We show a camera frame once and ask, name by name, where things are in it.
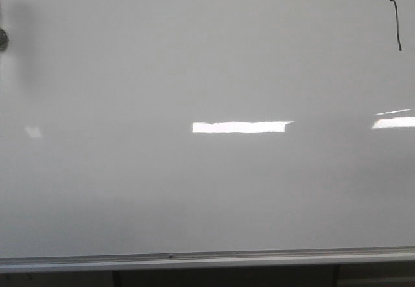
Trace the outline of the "grey round object at edge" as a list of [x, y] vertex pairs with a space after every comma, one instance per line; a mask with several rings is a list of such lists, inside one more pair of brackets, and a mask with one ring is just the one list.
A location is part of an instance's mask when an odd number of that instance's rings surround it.
[[9, 37], [3, 28], [0, 28], [0, 51], [3, 52], [8, 47]]

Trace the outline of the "white whiteboard with aluminium frame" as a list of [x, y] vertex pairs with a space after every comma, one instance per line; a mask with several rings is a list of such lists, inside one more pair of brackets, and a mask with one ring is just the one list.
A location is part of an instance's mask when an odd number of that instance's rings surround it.
[[1, 0], [1, 271], [414, 260], [414, 0]]

